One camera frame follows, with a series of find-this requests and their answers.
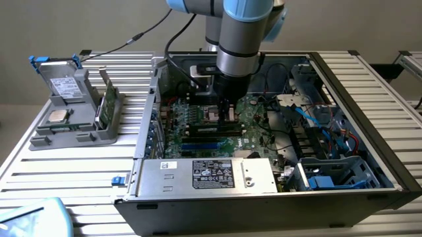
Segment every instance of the blue release latch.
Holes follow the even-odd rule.
[[[126,180],[125,177],[117,176],[111,180],[111,185],[113,186],[125,186],[125,180]]]
[[[361,180],[352,185],[334,185],[330,176],[314,176],[309,179],[310,188],[313,190],[334,190],[334,189],[364,189],[366,187],[366,180]]]

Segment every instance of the aluminum profile table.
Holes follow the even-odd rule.
[[[348,51],[321,52],[321,56],[422,184],[421,116],[360,56],[350,55]],[[151,80],[151,58],[153,53],[121,52],[84,63],[94,86],[104,89],[98,69],[107,66],[114,85],[127,94],[118,142],[95,148],[30,151],[28,140],[48,108],[47,103],[0,168],[0,213],[43,198],[60,197],[74,219],[75,235],[137,236],[111,204],[110,195],[126,193],[126,187],[111,187],[111,178],[125,175],[133,168],[135,142]],[[353,228],[213,236],[422,236],[422,198],[400,210],[378,212]]]
[[[422,52],[400,51],[394,64],[400,64],[422,82]]]

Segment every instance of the robotic arm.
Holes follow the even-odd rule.
[[[207,16],[207,50],[218,51],[214,91],[222,109],[246,95],[262,41],[274,41],[285,21],[283,0],[167,0],[170,7]]]

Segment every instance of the gray parts holder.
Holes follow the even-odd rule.
[[[99,92],[88,80],[88,70],[74,68],[72,71],[70,64],[60,66],[39,64],[38,66],[52,93],[50,96],[51,106],[35,129],[38,134],[30,140],[30,150],[39,151],[115,143],[125,94],[121,94],[118,88],[113,87],[110,78],[104,78],[107,93],[103,97],[106,101],[102,103]],[[110,119],[103,129],[98,121],[102,116]]]

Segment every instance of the motherboard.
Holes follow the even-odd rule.
[[[175,99],[162,107],[165,158],[262,157],[275,166],[281,157],[271,146],[271,134],[261,128],[267,126],[261,100],[253,95],[239,100],[219,129],[215,105],[191,105],[186,99]]]

